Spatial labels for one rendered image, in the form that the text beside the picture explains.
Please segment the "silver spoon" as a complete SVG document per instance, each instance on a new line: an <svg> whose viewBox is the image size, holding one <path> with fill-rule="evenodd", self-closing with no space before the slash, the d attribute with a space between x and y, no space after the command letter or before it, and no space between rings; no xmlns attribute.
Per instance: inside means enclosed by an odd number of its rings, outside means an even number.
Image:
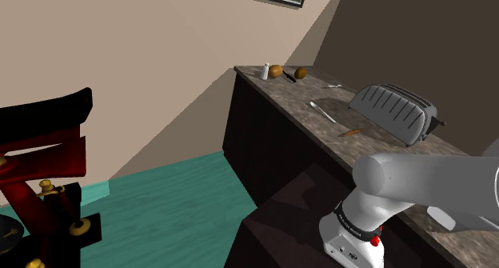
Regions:
<svg viewBox="0 0 499 268"><path fill-rule="evenodd" d="M320 111L328 120L332 123L337 123L330 115L328 115L320 106L318 106L315 102L309 102L309 104L316 110Z"/></svg>

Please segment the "wooden handled knife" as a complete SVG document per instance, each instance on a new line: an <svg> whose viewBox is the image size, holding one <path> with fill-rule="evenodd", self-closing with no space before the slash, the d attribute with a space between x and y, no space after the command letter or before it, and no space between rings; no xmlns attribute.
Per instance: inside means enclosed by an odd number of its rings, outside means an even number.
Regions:
<svg viewBox="0 0 499 268"><path fill-rule="evenodd" d="M352 136L354 134L361 133L363 130L365 130L365 128L360 128L360 129L355 129L355 130L349 130L349 131L346 131L346 132L344 132L342 134L339 134L338 137L341 138L341 137Z"/></svg>

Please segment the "red and black chair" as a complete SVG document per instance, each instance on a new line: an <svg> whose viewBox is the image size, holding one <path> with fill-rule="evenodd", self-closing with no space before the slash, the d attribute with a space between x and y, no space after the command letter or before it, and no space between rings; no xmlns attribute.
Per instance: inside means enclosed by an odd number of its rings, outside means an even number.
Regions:
<svg viewBox="0 0 499 268"><path fill-rule="evenodd" d="M0 268L81 268L81 250L102 240L100 214L81 215L86 174L82 123L93 108L86 87L60 98L0 107L0 193L16 217L0 214Z"/></svg>

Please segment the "grey toaster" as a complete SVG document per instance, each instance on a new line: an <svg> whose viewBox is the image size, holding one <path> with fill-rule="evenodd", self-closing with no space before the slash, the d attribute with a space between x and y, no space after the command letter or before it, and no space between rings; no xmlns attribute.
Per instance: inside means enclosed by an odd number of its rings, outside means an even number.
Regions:
<svg viewBox="0 0 499 268"><path fill-rule="evenodd" d="M357 93L349 108L401 140L406 146L425 141L446 122L423 97L394 84L369 85Z"/></svg>

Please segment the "dark kitchen counter cabinet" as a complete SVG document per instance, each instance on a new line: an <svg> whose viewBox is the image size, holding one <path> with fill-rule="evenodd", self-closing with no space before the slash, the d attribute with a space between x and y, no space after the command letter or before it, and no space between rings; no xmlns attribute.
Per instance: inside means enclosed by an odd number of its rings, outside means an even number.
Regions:
<svg viewBox="0 0 499 268"><path fill-rule="evenodd" d="M350 110L348 90L323 89L330 79L315 71L297 82L261 80L257 66L239 66L235 72L223 150L257 208L313 164L333 174L351 192L353 165L364 155L458 154L456 147L436 136L404 146ZM337 123L314 109L311 101ZM360 128L365 130L338 137ZM389 221L416 233L453 268L499 268L498 231L448 232L424 206L409 208Z"/></svg>

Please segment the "dark robot stand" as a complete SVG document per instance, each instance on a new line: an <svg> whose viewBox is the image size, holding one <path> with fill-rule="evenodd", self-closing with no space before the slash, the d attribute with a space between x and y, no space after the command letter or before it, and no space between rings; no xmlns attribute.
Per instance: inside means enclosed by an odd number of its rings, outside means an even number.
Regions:
<svg viewBox="0 0 499 268"><path fill-rule="evenodd" d="M343 268L328 256L319 220L349 194L313 164L242 220L223 268ZM385 268L453 268L397 221L383 226Z"/></svg>

